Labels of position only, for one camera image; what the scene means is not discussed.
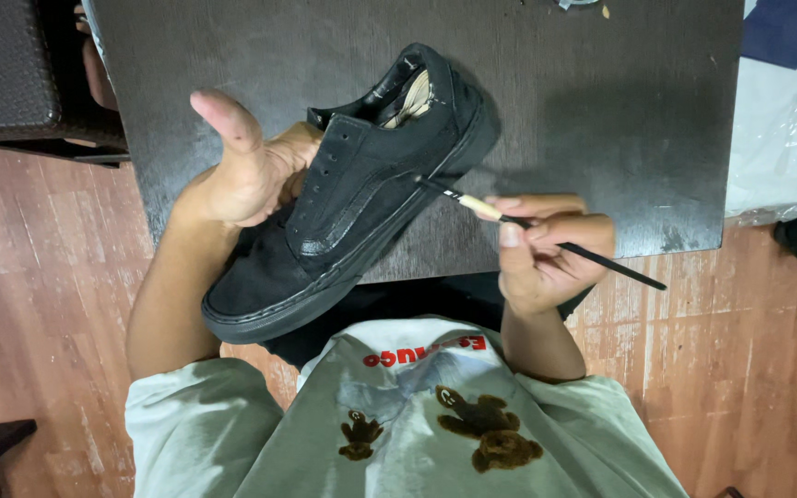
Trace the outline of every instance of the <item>wooden floor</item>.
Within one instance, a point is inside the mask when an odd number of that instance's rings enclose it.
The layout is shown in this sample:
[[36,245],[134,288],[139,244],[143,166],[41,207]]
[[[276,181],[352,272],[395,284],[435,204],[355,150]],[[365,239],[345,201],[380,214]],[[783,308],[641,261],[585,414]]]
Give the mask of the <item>wooden floor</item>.
[[[131,495],[123,343],[151,255],[130,166],[0,151],[0,421],[39,422],[0,462],[6,495]],[[670,290],[600,285],[569,322],[590,370],[625,385],[691,495],[797,496],[797,260],[728,229],[719,251],[625,263]],[[289,405],[293,368],[224,351]]]

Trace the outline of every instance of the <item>hand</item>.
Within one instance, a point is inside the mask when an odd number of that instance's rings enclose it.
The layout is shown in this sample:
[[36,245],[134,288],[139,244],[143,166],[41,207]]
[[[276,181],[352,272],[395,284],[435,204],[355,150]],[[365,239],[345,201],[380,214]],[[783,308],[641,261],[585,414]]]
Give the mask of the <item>hand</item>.
[[299,195],[321,131],[298,122],[264,141],[254,116],[225,93],[199,90],[189,102],[220,133],[223,158],[184,189],[175,212],[251,227]]
[[503,214],[535,226],[500,227],[500,291],[516,314],[539,314],[570,300],[601,280],[607,269],[562,250],[573,242],[593,253],[614,256],[614,223],[606,214],[589,214],[575,195],[489,198]]

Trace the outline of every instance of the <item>black pants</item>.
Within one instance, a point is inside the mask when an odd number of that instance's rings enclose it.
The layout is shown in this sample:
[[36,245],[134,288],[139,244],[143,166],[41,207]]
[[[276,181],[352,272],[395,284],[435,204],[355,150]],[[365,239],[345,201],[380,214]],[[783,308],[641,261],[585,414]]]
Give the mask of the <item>black pants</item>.
[[[294,367],[302,368],[321,353],[331,336],[353,323],[367,320],[438,314],[499,331],[503,320],[503,295],[497,287],[498,276],[499,272],[472,273],[356,285],[322,316],[260,345]],[[561,318],[566,319],[591,290],[590,287],[559,306]]]

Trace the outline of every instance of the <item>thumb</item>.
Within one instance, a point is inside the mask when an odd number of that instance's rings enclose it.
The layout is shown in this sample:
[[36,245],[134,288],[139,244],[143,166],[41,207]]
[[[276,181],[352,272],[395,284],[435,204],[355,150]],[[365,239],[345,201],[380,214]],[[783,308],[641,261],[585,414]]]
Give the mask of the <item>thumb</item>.
[[218,89],[201,89],[189,96],[192,108],[223,141],[224,152],[253,153],[263,145],[263,130],[253,114]]
[[500,284],[506,299],[536,291],[540,281],[524,230],[515,223],[500,227]]

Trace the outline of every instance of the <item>white t-shirt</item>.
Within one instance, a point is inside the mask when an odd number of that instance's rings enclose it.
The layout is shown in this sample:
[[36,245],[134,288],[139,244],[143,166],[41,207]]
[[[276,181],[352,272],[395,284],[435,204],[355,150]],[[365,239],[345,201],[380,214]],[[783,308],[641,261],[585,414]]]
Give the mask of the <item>white t-shirt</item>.
[[174,496],[686,496],[620,384],[513,374],[499,334],[357,323],[287,413],[231,358],[131,385],[136,492]]

